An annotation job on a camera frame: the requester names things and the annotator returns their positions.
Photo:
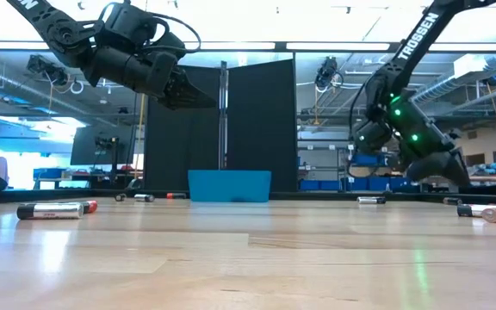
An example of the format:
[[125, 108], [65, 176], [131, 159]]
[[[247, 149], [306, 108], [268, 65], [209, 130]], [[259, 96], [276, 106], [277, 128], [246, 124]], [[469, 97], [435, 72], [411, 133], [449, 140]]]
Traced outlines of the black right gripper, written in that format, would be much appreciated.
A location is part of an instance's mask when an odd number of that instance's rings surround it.
[[419, 181], [440, 174], [456, 186], [469, 186], [462, 150], [454, 140], [406, 97], [390, 95], [388, 99], [387, 124], [399, 142], [400, 160], [412, 162], [406, 176]]

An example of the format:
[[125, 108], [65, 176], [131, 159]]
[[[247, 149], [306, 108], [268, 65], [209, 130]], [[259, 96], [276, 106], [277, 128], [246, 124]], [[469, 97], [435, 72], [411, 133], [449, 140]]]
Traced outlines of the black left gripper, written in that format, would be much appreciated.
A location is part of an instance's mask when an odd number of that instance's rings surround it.
[[215, 108], [216, 101], [195, 87], [183, 69], [174, 69], [176, 64], [172, 53], [157, 52], [147, 59], [104, 46], [84, 67], [84, 76], [92, 85], [105, 78], [149, 96], [163, 96], [165, 90], [161, 104], [171, 110]]

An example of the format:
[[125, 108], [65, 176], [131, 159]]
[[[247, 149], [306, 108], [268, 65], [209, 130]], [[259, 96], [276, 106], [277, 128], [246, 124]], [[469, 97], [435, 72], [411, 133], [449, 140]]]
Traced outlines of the blue plastic bin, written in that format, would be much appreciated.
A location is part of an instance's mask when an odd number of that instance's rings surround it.
[[189, 196], [193, 202], [267, 202], [268, 170], [189, 170]]

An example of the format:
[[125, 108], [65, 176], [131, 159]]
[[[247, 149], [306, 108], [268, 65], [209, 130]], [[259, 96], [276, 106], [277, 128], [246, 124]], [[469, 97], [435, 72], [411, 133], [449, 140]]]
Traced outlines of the black folding partition screen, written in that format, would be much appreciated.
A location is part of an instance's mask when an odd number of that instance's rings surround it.
[[[272, 192], [297, 190], [295, 63], [291, 59], [228, 72], [229, 170], [270, 171]], [[185, 191], [190, 170], [215, 170], [219, 110], [171, 110], [150, 101], [144, 151], [144, 187]]]

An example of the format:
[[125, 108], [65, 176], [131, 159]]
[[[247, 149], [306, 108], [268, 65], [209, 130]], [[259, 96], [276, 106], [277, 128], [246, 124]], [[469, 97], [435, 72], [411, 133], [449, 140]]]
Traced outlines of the metal storage shelf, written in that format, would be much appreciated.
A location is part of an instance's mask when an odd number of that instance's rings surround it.
[[352, 163], [356, 154], [352, 145], [327, 146], [307, 145], [298, 149], [298, 189], [299, 182], [305, 180], [339, 180], [342, 189], [333, 192], [353, 192], [351, 184], [357, 177], [380, 177], [382, 191], [367, 192], [392, 192], [390, 189], [391, 177], [405, 177], [400, 171], [397, 154], [382, 148], [376, 153], [380, 163], [376, 166], [357, 166]]

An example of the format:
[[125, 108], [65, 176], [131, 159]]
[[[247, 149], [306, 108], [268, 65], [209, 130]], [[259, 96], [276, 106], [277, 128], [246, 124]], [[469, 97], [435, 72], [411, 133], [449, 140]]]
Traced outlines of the blue crate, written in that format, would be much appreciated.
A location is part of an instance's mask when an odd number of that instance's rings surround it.
[[33, 171], [33, 179], [60, 179], [66, 168], [36, 168]]

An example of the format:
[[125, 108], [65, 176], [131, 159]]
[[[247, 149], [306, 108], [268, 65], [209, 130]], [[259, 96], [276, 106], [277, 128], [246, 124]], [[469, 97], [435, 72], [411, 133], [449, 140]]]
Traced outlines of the silver ventilation duct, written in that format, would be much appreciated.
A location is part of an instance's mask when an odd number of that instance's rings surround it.
[[431, 102], [465, 84], [492, 77], [496, 74], [496, 54], [465, 54], [453, 66], [452, 71], [418, 89], [411, 101], [415, 104]]

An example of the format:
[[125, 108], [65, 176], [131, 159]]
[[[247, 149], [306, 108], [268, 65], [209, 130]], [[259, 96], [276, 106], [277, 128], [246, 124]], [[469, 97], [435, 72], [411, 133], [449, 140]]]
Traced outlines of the large black wall monitor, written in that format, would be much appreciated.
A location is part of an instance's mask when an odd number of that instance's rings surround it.
[[129, 164], [133, 159], [133, 127], [132, 126], [89, 126], [76, 131], [73, 139], [70, 165], [111, 164], [110, 151], [96, 149], [96, 137], [119, 137], [118, 164]]

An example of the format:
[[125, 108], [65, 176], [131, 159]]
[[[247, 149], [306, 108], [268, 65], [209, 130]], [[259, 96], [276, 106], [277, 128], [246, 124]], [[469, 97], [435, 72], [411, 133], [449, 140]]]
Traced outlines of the black metal table frame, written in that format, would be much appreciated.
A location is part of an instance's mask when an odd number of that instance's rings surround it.
[[[134, 197], [135, 190], [124, 189], [41, 189], [41, 190], [5, 190], [0, 191], [0, 203], [52, 201], [66, 199], [115, 198], [119, 194]], [[225, 189], [204, 190], [188, 193], [197, 202], [267, 202], [283, 201], [348, 201], [353, 202], [363, 192], [257, 192], [227, 191]], [[384, 193], [387, 202], [436, 202], [440, 203], [448, 195], [445, 193]], [[496, 195], [456, 194], [456, 198], [466, 203], [496, 204]]]

